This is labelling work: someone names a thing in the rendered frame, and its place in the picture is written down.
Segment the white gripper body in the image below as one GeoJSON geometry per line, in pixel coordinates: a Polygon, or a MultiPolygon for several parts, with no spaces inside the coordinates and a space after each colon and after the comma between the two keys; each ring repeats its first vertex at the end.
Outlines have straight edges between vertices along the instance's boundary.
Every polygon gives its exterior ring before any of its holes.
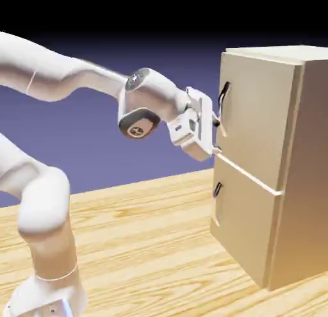
{"type": "Polygon", "coordinates": [[[195,123],[195,131],[190,139],[187,139],[181,148],[197,161],[204,161],[212,156],[213,151],[213,103],[210,97],[192,87],[186,92],[191,99],[192,106],[198,108],[198,121],[195,123]]]}

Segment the long curved metal door handle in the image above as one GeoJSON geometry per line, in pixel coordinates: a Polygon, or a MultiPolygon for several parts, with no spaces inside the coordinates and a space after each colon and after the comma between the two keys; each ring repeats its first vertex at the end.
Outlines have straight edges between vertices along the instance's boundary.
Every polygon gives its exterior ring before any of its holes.
{"type": "Polygon", "coordinates": [[[230,87],[230,82],[226,81],[219,96],[218,96],[218,122],[219,122],[219,127],[222,133],[223,137],[227,136],[227,132],[224,128],[223,121],[222,121],[222,111],[223,111],[223,103],[224,103],[224,98],[226,97],[230,87]]]}

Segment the large light wood cabinet door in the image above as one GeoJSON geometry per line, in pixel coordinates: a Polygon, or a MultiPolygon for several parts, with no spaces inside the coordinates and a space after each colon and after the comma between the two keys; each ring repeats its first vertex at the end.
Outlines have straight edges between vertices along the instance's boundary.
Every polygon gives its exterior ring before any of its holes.
{"type": "Polygon", "coordinates": [[[222,104],[222,154],[279,191],[286,132],[302,77],[303,62],[251,53],[222,53],[220,83],[229,83],[222,104]]]}

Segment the small light wood cabinet door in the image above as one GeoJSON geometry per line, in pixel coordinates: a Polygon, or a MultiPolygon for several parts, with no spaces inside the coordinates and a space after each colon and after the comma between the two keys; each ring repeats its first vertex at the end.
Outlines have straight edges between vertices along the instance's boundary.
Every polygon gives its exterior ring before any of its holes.
{"type": "Polygon", "coordinates": [[[260,287],[267,287],[270,233],[282,191],[254,181],[220,158],[215,159],[213,189],[221,182],[220,226],[211,216],[211,233],[260,287]]]}

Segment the light wood cabinet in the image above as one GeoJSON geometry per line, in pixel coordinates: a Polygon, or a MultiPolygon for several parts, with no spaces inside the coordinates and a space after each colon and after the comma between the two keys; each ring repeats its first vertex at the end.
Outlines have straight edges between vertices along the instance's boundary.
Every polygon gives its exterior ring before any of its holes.
{"type": "MultiPolygon", "coordinates": [[[[303,62],[279,174],[283,194],[270,233],[266,289],[274,290],[328,271],[328,47],[230,50],[303,62]]],[[[222,153],[217,158],[265,185],[222,153]]]]}

